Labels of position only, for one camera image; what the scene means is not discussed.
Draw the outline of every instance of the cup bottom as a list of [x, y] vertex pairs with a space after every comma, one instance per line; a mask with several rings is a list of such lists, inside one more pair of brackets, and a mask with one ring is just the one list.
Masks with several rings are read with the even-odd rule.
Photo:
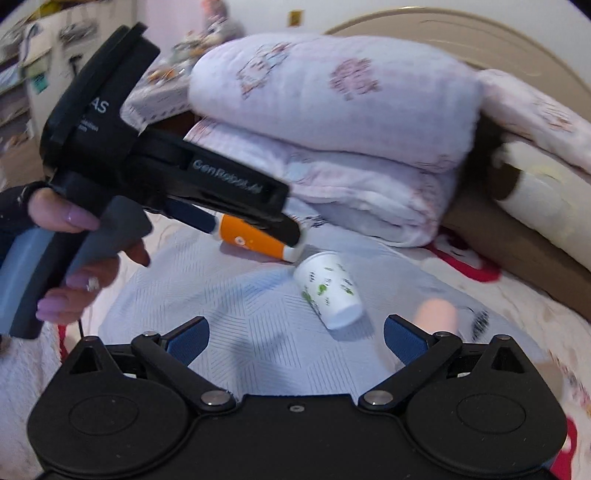
[[338, 330], [355, 323], [363, 315], [363, 306], [349, 305], [322, 320], [324, 326], [329, 330]]

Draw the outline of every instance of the black handheld device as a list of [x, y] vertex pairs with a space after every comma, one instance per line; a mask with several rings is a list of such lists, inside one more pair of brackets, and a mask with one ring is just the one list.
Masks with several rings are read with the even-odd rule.
[[462, 343], [392, 315], [384, 339], [405, 367], [356, 404], [237, 402], [187, 367], [209, 340], [203, 317], [130, 345], [86, 337], [29, 418], [40, 480], [556, 480], [566, 418], [511, 337]]
[[101, 218], [93, 233], [34, 228], [13, 243], [0, 267], [0, 335], [39, 336], [37, 301], [85, 262], [116, 255], [151, 231], [143, 209], [210, 232], [228, 213], [293, 246], [297, 223], [283, 214], [289, 188], [243, 164], [173, 135], [139, 133], [121, 106], [158, 48], [142, 33], [120, 27], [81, 69], [49, 116], [41, 136], [50, 186]]

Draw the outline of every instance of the triangular cutout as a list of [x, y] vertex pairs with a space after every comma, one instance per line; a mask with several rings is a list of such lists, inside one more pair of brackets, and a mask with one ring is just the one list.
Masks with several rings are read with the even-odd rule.
[[513, 372], [516, 374], [522, 374], [525, 372], [523, 366], [513, 353], [513, 350], [506, 346], [499, 348], [499, 351], [496, 353], [496, 357], [493, 360], [492, 368], [494, 370]]
[[92, 347], [86, 347], [82, 350], [78, 360], [72, 367], [70, 373], [72, 375], [88, 374], [91, 372], [98, 372], [102, 370], [99, 362], [99, 358], [95, 354], [95, 349]]

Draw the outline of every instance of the gray patterned cloth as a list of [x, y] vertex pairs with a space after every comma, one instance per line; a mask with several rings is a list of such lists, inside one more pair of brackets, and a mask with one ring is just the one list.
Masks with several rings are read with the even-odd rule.
[[238, 398], [349, 393], [357, 399], [402, 366], [384, 342], [387, 316], [412, 319], [424, 300], [438, 297], [457, 307], [465, 341], [488, 343], [507, 333], [532, 361], [545, 359], [524, 332], [391, 248], [324, 222], [298, 200], [288, 212], [312, 226], [310, 245], [339, 252], [365, 305], [360, 321], [327, 331], [302, 298], [292, 265], [183, 228], [121, 291], [100, 329], [103, 341], [165, 333], [203, 315], [209, 345], [190, 366]]

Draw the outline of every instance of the teal sticky note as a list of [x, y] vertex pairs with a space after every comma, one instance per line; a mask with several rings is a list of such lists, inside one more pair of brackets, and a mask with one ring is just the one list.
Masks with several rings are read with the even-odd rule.
[[38, 95], [49, 86], [49, 84], [47, 83], [47, 77], [44, 73], [41, 73], [33, 77], [31, 79], [31, 83], [33, 84], [33, 89]]

